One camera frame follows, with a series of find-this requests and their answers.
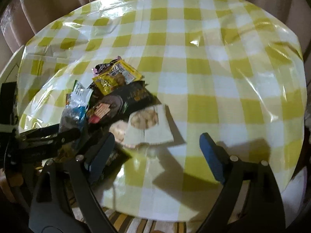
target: table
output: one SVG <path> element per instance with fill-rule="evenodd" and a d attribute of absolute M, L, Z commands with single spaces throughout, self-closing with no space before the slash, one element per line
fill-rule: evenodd
<path fill-rule="evenodd" d="M 167 104 L 175 142 L 131 151 L 95 189 L 103 206 L 166 221 L 203 218 L 221 186 L 199 148 L 208 132 L 229 154 L 268 160 L 281 191 L 304 137 L 306 85 L 296 35 L 243 0 L 97 0 L 26 45 L 19 131 L 58 123 L 74 80 L 122 56 Z"/>

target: silver screw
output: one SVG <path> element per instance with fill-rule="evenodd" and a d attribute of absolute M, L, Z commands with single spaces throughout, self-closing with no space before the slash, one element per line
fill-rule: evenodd
<path fill-rule="evenodd" d="M 231 155 L 230 156 L 230 160 L 233 162 L 237 162 L 238 161 L 238 157 L 236 155 Z"/>
<path fill-rule="evenodd" d="M 84 156 L 79 154 L 76 156 L 76 160 L 79 162 L 79 161 L 82 161 L 84 159 Z"/>
<path fill-rule="evenodd" d="M 46 162 L 46 165 L 47 165 L 47 166 L 51 166 L 53 163 L 54 163 L 54 160 L 49 159 L 49 160 Z"/>
<path fill-rule="evenodd" d="M 268 163 L 267 161 L 265 161 L 265 160 L 262 160 L 262 161 L 261 161 L 261 164 L 262 164 L 263 166 L 268 166 L 269 163 Z"/>

